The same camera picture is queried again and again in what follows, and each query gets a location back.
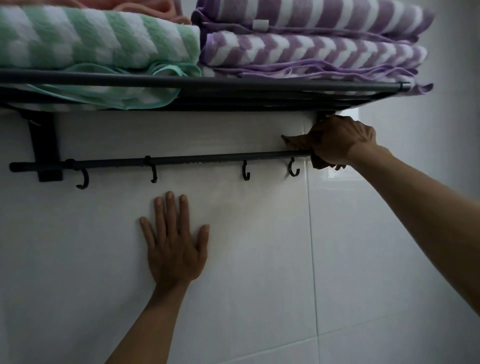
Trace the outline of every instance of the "black metal shelf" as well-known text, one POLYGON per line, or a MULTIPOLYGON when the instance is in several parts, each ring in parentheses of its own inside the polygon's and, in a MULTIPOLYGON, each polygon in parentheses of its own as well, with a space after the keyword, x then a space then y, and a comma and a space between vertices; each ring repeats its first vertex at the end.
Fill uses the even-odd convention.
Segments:
MULTIPOLYGON (((398 93, 407 92, 409 83, 345 82, 331 80, 265 79, 265 78, 209 78, 150 76, 144 74, 98 74, 24 69, 0 69, 0 84, 49 84, 123 87, 180 88, 180 95, 171 104, 155 111, 316 111, 320 115, 357 107, 398 93), (368 92, 369 95, 348 95, 345 92, 368 92)), ((0 103, 76 104, 75 102, 35 92, 0 87, 0 103)), ((248 160, 290 158, 288 171, 294 158, 307 157, 309 151, 281 151, 246 154, 106 159, 75 161, 60 160, 57 147, 54 116, 48 112, 16 109, 29 121, 35 162, 11 163, 12 172, 36 171, 41 182, 61 181, 63 170, 81 170, 85 189, 89 184, 87 169, 105 167, 149 166, 152 182, 157 181, 156 166, 184 163, 214 163, 243 161, 244 180, 248 160)))

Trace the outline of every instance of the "wall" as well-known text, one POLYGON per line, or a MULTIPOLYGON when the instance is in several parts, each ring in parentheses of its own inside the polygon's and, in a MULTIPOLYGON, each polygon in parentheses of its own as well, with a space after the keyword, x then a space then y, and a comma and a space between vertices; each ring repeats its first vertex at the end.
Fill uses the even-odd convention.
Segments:
MULTIPOLYGON (((428 96, 360 109, 394 154, 480 196, 474 3, 439 10, 421 38, 428 96)), ((192 3, 184 3, 191 11, 192 3)), ((308 113, 62 114, 62 158, 132 158, 282 149, 308 113)), ((90 171, 38 183, 28 126, 0 121, 0 362, 102 363, 152 291, 137 219, 153 197, 190 198, 212 225, 204 274, 182 306, 170 363, 477 363, 480 320, 355 171, 287 176, 287 161, 90 171)))

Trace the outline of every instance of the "hook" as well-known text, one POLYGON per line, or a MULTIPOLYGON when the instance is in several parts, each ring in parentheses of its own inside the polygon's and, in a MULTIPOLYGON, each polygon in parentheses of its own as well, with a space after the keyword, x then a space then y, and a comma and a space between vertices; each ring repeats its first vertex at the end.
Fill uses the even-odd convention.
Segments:
POLYGON ((82 174, 84 175, 84 183, 83 184, 78 184, 77 188, 80 189, 80 190, 84 190, 90 184, 90 177, 88 176, 88 172, 85 168, 82 168, 82 169, 75 168, 74 165, 73 165, 74 163, 75 163, 75 159, 67 159, 65 161, 65 167, 64 168, 67 169, 67 170, 79 170, 79 171, 82 172, 82 174))
POLYGON ((288 171, 290 173, 290 176, 292 177, 297 177, 299 174, 300 174, 300 168, 297 169, 297 173, 293 173, 292 171, 292 164, 293 162, 295 162, 295 158, 292 158, 292 160, 290 161, 290 163, 288 164, 288 171))
POLYGON ((152 173, 153 173, 152 183, 156 183, 156 181, 158 180, 158 177, 156 175, 156 166, 155 164, 152 163, 152 158, 150 156, 145 157, 145 165, 152 168, 152 173))
POLYGON ((243 167, 242 167, 242 174, 243 174, 243 179, 246 181, 250 180, 250 172, 247 173, 247 161, 243 161, 243 167))
POLYGON ((83 184, 78 184, 77 188, 80 189, 80 190, 84 190, 90 184, 90 177, 88 176, 88 172, 85 168, 82 168, 81 171, 84 175, 84 183, 83 184))

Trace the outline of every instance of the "towel tag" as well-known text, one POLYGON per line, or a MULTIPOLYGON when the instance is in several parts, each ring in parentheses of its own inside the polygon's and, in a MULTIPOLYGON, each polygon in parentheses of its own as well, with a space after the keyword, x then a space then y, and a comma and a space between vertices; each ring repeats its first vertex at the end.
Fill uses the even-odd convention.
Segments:
POLYGON ((269 21, 265 19, 254 19, 252 30, 256 32, 266 32, 268 30, 269 21))

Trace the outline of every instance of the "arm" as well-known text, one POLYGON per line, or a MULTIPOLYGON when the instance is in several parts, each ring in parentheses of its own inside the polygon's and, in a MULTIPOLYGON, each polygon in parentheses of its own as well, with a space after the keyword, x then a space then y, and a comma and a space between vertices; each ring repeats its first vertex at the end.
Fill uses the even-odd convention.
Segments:
POLYGON ((190 235, 188 202, 180 197, 180 229, 172 192, 155 199, 155 236, 150 222, 140 219, 148 245, 148 264, 156 282, 152 298, 106 364, 165 364, 173 329, 190 282, 201 274, 207 259, 209 226, 200 229, 195 247, 190 235))
POLYGON ((388 203, 440 273, 480 314, 480 205, 378 146, 373 128, 329 118, 310 134, 315 153, 357 170, 388 203))

